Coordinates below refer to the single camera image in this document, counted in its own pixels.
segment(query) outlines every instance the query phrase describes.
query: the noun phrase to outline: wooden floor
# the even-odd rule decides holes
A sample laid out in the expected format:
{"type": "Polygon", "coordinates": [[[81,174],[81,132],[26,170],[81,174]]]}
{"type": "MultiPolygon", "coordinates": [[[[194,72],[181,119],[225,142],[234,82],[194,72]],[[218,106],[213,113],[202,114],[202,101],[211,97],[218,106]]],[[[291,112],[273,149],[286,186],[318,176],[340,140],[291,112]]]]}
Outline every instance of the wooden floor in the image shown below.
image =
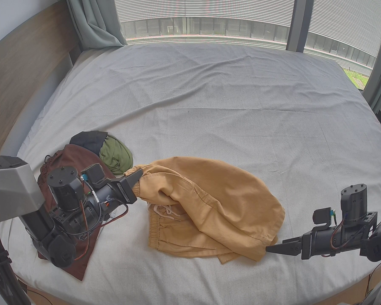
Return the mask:
{"type": "MultiPolygon", "coordinates": [[[[351,286],[350,288],[332,296],[322,302],[314,305],[337,305],[338,303],[345,302],[347,304],[356,304],[363,300],[368,283],[368,276],[360,282],[351,286]]],[[[370,289],[381,281],[381,266],[374,272],[370,280],[370,289]]],[[[62,301],[46,292],[42,292],[32,287],[26,287],[28,296],[35,302],[36,305],[73,305],[68,302],[62,301]]]]}

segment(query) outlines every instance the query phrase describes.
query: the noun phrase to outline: wooden headboard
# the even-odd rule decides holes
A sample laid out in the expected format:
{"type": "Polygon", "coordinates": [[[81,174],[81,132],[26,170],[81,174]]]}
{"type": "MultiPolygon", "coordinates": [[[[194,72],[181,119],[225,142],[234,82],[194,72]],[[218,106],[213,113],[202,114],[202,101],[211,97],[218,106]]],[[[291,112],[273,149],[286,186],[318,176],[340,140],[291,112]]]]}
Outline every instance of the wooden headboard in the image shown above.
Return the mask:
{"type": "Polygon", "coordinates": [[[31,96],[78,43],[66,0],[0,41],[0,149],[31,96]]]}

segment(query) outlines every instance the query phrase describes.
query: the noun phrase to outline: white drawstring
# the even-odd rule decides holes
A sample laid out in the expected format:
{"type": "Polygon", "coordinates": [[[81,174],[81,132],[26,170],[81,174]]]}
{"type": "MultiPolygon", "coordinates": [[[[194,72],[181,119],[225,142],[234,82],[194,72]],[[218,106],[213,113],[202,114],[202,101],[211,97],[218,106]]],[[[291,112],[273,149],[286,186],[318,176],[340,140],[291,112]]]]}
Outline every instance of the white drawstring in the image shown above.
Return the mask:
{"type": "Polygon", "coordinates": [[[164,218],[169,218],[169,219],[172,219],[172,220],[180,221],[179,219],[176,219],[176,218],[174,218],[174,217],[172,217],[172,216],[165,216],[165,215],[163,215],[163,214],[158,210],[158,207],[164,207],[164,208],[165,208],[165,211],[167,212],[167,215],[173,214],[173,215],[175,215],[175,216],[177,216],[177,217],[182,216],[182,215],[178,215],[177,213],[173,212],[173,210],[172,210],[172,206],[170,206],[170,205],[169,205],[169,206],[164,206],[164,205],[153,205],[152,203],[149,203],[149,202],[147,202],[147,205],[148,205],[148,207],[154,206],[153,210],[154,210],[158,215],[160,215],[161,217],[164,217],[164,218]]]}

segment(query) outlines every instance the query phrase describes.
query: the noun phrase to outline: clothing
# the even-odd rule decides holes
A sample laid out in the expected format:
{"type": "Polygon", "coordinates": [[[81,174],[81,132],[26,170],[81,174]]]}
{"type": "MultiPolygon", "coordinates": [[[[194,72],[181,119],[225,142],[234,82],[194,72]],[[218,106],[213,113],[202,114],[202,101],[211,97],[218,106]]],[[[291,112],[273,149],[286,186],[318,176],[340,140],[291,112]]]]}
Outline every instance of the clothing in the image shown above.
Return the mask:
{"type": "MultiPolygon", "coordinates": [[[[83,147],[69,144],[64,147],[63,150],[57,151],[52,157],[49,157],[46,159],[46,163],[41,166],[41,174],[38,177],[38,186],[41,189],[42,194],[45,198],[45,209],[47,211],[50,211],[52,207],[56,205],[56,202],[52,196],[52,193],[48,187],[47,183],[47,175],[48,173],[61,166],[73,166],[75,167],[78,172],[80,173],[83,169],[88,167],[89,165],[99,163],[103,170],[106,177],[110,179],[114,179],[115,176],[113,173],[107,168],[107,166],[102,162],[102,160],[89,151],[88,149],[85,149],[83,147]]],[[[64,268],[66,272],[71,274],[72,276],[76,277],[79,280],[83,279],[89,258],[93,252],[93,249],[95,247],[97,236],[99,235],[99,229],[95,229],[89,238],[89,248],[84,257],[82,257],[80,260],[77,260],[73,262],[73,264],[68,267],[64,268]]],[[[86,248],[86,241],[79,241],[76,244],[76,256],[80,256],[86,248]]],[[[38,253],[38,257],[40,259],[45,259],[40,253],[38,253]]]]}
{"type": "Polygon", "coordinates": [[[71,144],[95,153],[114,175],[122,175],[133,167],[131,151],[116,137],[102,131],[82,131],[74,135],[71,144]]]}
{"type": "Polygon", "coordinates": [[[244,255],[260,261],[276,243],[285,210],[264,182],[212,159],[173,157],[138,165],[133,187],[149,203],[148,246],[182,257],[244,255]]]}

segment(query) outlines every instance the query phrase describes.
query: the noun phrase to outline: gray bedsheet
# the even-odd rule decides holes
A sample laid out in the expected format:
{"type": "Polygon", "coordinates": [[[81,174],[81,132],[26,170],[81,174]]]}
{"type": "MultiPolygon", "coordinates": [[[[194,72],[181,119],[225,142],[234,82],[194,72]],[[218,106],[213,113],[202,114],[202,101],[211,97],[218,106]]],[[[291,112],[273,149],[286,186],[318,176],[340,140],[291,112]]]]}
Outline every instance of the gray bedsheet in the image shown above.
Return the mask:
{"type": "MultiPolygon", "coordinates": [[[[381,219],[381,126],[331,60],[225,44],[148,44],[81,56],[35,122],[19,156],[38,174],[74,134],[119,137],[134,163],[221,159],[261,178],[286,210],[279,240],[340,213],[340,191],[368,186],[381,219]]],[[[359,251],[332,258],[267,254],[256,263],[173,257],[147,247],[138,201],[99,236],[83,282],[38,259],[19,219],[0,234],[17,275],[73,304],[310,304],[376,266],[359,251]]]]}

